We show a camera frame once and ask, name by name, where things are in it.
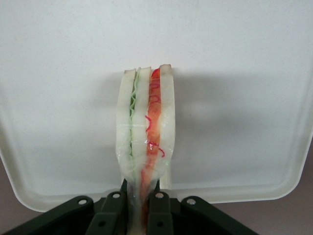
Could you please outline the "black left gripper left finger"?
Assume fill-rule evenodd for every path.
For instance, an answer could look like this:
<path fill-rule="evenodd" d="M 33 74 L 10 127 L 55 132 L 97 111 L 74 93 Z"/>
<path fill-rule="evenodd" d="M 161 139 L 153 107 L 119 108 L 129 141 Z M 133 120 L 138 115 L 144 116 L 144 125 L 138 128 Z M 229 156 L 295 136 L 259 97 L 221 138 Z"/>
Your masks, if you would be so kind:
<path fill-rule="evenodd" d="M 89 235 L 125 235 L 128 225 L 127 181 L 119 191 L 110 193 L 101 204 L 100 211 L 91 220 Z"/>

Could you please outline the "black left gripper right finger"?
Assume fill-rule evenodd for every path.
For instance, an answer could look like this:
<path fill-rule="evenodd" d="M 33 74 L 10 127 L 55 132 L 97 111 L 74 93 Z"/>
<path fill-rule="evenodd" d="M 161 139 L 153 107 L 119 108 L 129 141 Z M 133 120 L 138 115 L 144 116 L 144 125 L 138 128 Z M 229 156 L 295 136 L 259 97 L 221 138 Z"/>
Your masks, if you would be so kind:
<path fill-rule="evenodd" d="M 147 235 L 173 235 L 170 197 L 160 190 L 160 183 L 150 193 L 148 204 Z"/>

